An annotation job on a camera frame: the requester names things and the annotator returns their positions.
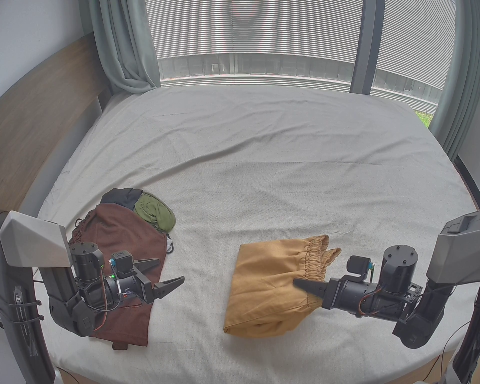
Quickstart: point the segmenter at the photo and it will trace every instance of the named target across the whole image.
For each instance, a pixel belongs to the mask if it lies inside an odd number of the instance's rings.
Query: white wall
[[[0,95],[81,36],[77,0],[0,0]],[[2,383],[25,383],[2,329],[0,372]]]
[[[458,155],[480,189],[480,104]]]

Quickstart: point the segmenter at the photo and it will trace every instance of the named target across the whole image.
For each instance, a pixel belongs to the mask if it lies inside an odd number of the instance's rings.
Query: wooden headboard
[[[37,65],[0,97],[0,208],[18,210],[48,156],[108,79],[90,33]]]

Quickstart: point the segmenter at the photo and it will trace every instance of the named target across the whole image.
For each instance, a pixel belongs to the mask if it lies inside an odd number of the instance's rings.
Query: folded shorts
[[[340,248],[326,250],[327,235],[242,244],[232,277],[223,331],[241,337],[271,337],[291,331],[322,305],[293,279],[324,281]]]

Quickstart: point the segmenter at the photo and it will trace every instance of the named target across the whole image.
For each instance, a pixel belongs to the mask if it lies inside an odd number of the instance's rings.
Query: bed
[[[281,86],[189,86],[114,96],[53,185],[39,217],[64,225],[117,187],[142,188],[175,212],[162,279],[185,283],[152,310],[149,345],[113,351],[42,328],[53,362],[98,383],[385,383],[436,358],[471,316],[478,285],[458,287],[427,345],[404,347],[393,323],[317,309],[268,339],[223,333],[240,244],[328,234],[379,263],[408,244],[425,272],[443,224],[475,205],[407,104]],[[47,302],[36,284],[37,297]],[[447,350],[463,337],[456,333]]]

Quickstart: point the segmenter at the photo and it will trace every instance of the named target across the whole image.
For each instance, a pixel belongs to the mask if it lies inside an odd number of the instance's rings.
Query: curtain
[[[470,129],[480,96],[480,4],[456,0],[455,45],[430,131],[451,160]]]
[[[114,92],[160,87],[144,0],[90,0],[95,42]]]

